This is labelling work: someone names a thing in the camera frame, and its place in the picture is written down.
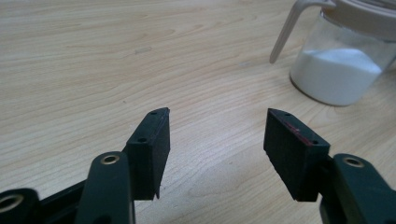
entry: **table surface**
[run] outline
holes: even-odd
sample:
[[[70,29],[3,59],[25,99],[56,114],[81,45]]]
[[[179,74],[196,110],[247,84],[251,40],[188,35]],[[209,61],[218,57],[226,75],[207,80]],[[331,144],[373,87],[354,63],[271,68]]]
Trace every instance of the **table surface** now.
[[[145,115],[169,107],[161,199],[138,223],[321,223],[292,200],[262,149],[267,108],[294,114],[370,161],[396,188],[396,69],[354,105],[318,103],[289,70],[318,8],[269,54],[291,0],[0,0],[0,191],[40,198],[122,150]]]

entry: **white powder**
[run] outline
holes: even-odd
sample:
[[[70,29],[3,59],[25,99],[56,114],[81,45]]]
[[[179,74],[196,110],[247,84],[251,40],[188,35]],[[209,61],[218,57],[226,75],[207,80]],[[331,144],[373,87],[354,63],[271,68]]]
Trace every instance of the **white powder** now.
[[[290,77],[309,96],[330,105],[358,101],[382,70],[357,49],[300,52]]]

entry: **wooden table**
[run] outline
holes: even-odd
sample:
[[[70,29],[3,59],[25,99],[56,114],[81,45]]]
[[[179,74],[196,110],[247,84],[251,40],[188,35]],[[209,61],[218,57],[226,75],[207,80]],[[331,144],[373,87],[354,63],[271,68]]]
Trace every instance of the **wooden table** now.
[[[138,223],[320,223],[262,150],[267,108],[286,110],[370,161],[396,188],[396,69],[354,105],[296,90],[290,66],[318,8],[269,54],[290,0],[0,0],[0,191],[40,198],[85,179],[137,124],[171,109],[161,199]]]

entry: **container handle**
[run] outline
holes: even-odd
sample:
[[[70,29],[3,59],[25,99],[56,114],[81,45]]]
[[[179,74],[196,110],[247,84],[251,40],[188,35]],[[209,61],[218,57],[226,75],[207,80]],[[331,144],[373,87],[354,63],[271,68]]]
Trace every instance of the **container handle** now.
[[[270,63],[274,63],[276,61],[277,57],[280,54],[280,51],[282,51],[283,47],[285,46],[286,41],[288,40],[295,23],[300,17],[300,14],[306,8],[312,6],[332,9],[335,8],[335,3],[332,0],[297,0],[297,2],[295,2],[293,7],[291,8],[289,16],[286,19],[285,24],[283,25],[279,37],[277,38],[275,46],[271,52]]]

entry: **screw hole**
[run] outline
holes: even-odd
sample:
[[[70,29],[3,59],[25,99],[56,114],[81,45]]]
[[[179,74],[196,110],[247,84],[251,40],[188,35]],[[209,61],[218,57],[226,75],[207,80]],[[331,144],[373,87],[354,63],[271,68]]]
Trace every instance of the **screw hole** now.
[[[103,157],[100,162],[104,165],[109,165],[109,164],[113,164],[116,163],[118,160],[120,159],[119,156],[116,155],[109,155],[106,157]]]
[[[0,213],[4,213],[15,208],[22,201],[23,196],[21,194],[11,194],[0,199]]]
[[[139,138],[139,139],[137,139],[137,141],[138,141],[139,143],[145,143],[145,142],[148,141],[148,139],[147,139],[147,138]]]
[[[361,168],[364,166],[363,162],[361,162],[357,159],[351,158],[351,157],[345,157],[343,159],[343,161],[344,161],[344,163],[346,163],[350,166],[354,166],[354,167],[358,167],[358,168]]]
[[[111,216],[103,215],[98,217],[92,224],[110,224],[111,223]]]

